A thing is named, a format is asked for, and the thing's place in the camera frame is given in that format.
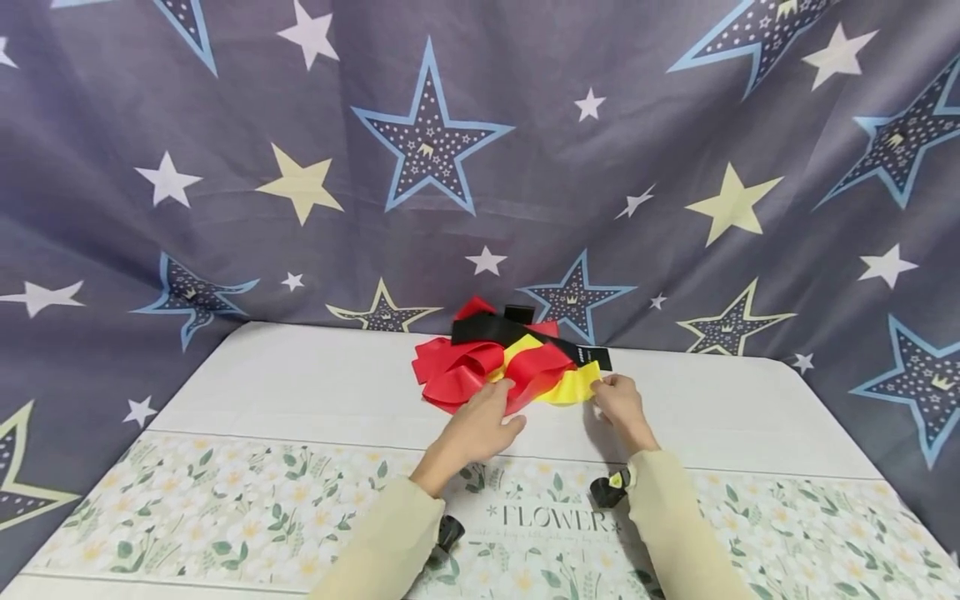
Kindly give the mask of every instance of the red resistance band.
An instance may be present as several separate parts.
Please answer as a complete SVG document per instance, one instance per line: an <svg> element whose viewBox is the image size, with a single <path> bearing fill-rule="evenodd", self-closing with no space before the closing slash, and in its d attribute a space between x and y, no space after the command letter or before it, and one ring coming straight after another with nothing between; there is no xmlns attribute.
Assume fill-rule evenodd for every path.
<svg viewBox="0 0 960 600"><path fill-rule="evenodd" d="M495 313L492 306L474 297L454 317L465 319L479 312ZM556 337L556 322L527 325ZM416 347L413 361L417 382L423 385L423 398L453 414L487 383L488 376L503 367L504 347L495 342L471 342L453 346L446 338L434 338ZM530 348L514 356L504 377L514 381L507 393L506 414L520 410L537 396L548 392L576 365L552 344Z"/></svg>

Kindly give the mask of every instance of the yellow star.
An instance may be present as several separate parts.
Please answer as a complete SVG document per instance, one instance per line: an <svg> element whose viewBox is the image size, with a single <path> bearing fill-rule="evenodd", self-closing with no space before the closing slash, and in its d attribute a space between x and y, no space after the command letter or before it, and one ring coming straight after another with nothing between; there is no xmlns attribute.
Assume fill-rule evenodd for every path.
<svg viewBox="0 0 960 600"><path fill-rule="evenodd" d="M276 164L280 167L280 174L283 177L266 185L261 185L256 188L256 191L290 199L290 202L294 204L294 210L297 211L297 218L300 219L301 225L306 223L306 218L310 215L310 209L313 208L314 204L327 206L341 212L344 211L340 203L324 189L326 172L330 170L330 162L333 158L321 160L308 167L301 167L292 158L284 154L276 144L271 144L271 146L274 147Z"/></svg>
<svg viewBox="0 0 960 600"><path fill-rule="evenodd" d="M781 321L796 317L796 313L757 316L754 311L754 293L757 279L716 317L701 317L690 321L678 321L681 327L697 334L697 341L687 352L706 354L718 352L728 356L743 356L747 338Z"/></svg>
<svg viewBox="0 0 960 600"><path fill-rule="evenodd" d="M336 306L326 306L338 319L350 319L359 321L363 324L363 329L370 331L403 331L410 333L410 323L420 317L425 317L430 313L437 312L442 308L436 307L417 307L417 308L399 308L394 304L394 299L390 297L390 291L383 283L383 277L376 284L376 293L373 295L373 302L370 310L354 311L346 308L337 308Z"/></svg>
<svg viewBox="0 0 960 600"><path fill-rule="evenodd" d="M778 177L775 180L765 181L753 187L744 187L740 177L733 170L733 165L727 163L727 172L723 176L720 194L687 207L713 218L713 223L710 225L710 234L707 237L707 245L712 244L732 226L737 226L751 233L762 234L763 229L760 228L760 221L756 219L754 213L754 204L766 196L767 192L772 190L782 179L782 177Z"/></svg>
<svg viewBox="0 0 960 600"><path fill-rule="evenodd" d="M6 472L0 481L0 502L4 505L0 509L0 531L79 498L72 493L16 483L27 448L27 422L33 408L31 400L0 425L0 472Z"/></svg>

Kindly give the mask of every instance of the gray fabric backdrop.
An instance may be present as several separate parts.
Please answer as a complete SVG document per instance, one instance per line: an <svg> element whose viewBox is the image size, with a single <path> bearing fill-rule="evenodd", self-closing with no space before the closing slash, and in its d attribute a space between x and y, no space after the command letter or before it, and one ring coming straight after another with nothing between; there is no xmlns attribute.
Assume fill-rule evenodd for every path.
<svg viewBox="0 0 960 600"><path fill-rule="evenodd" d="M960 3L49 2L0 4L0 587L242 320L473 294L796 365L960 547Z"/></svg>

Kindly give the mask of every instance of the beige sleeve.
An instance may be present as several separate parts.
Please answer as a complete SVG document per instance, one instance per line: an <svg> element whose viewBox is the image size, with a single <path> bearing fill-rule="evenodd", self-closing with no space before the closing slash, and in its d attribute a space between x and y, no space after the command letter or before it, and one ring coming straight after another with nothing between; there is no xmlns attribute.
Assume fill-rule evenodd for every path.
<svg viewBox="0 0 960 600"><path fill-rule="evenodd" d="M443 515L444 502L409 479L390 482L308 600L399 600L437 543Z"/></svg>
<svg viewBox="0 0 960 600"><path fill-rule="evenodd" d="M659 450L630 458L630 519L646 543L667 600L756 600L700 515L690 478Z"/></svg>

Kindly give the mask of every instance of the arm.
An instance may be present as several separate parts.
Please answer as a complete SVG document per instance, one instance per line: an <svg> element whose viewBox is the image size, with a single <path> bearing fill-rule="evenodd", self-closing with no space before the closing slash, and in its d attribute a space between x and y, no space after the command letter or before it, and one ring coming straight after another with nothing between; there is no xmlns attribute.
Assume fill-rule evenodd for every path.
<svg viewBox="0 0 960 600"><path fill-rule="evenodd" d="M631 458L630 519L647 545L667 600L749 600L743 580L709 523L684 466L660 449L634 381L611 375L594 383L595 399Z"/></svg>
<svg viewBox="0 0 960 600"><path fill-rule="evenodd" d="M354 525L352 540L308 600L399 600L410 589L437 543L446 484L523 430L524 417L502 423L511 387L507 379L488 384L457 411L410 478L388 484Z"/></svg>

